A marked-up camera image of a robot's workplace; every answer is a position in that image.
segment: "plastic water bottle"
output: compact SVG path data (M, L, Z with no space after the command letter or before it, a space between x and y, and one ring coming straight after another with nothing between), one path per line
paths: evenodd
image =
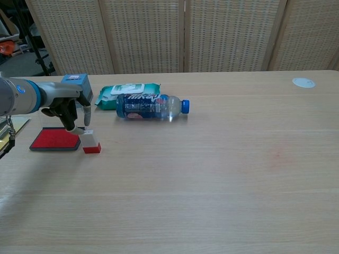
M120 94L117 115L121 118L160 118L170 121L180 113L188 114L190 101L165 94Z

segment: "blue bottle cap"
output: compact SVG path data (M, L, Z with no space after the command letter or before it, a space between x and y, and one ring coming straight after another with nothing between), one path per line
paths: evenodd
M190 101L188 99L184 99L181 102L181 113L188 114L190 111Z

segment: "gray floor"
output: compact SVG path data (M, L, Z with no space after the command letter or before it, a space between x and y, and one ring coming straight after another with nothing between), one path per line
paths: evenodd
M41 56L45 56L47 51L40 51ZM41 66L35 63L36 56L34 53L26 52L15 57L9 58L0 65L0 71L3 72L4 77L30 77L43 72ZM50 57L44 59L46 67L49 68L51 62Z

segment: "orange object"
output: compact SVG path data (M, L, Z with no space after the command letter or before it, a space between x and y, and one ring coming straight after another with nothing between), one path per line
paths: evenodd
M14 51L14 41L7 40L0 42L0 53L10 56Z

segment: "bottle label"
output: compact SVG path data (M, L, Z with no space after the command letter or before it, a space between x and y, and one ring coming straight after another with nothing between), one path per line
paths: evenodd
M167 96L161 94L125 94L124 115L127 118L161 118L161 105Z

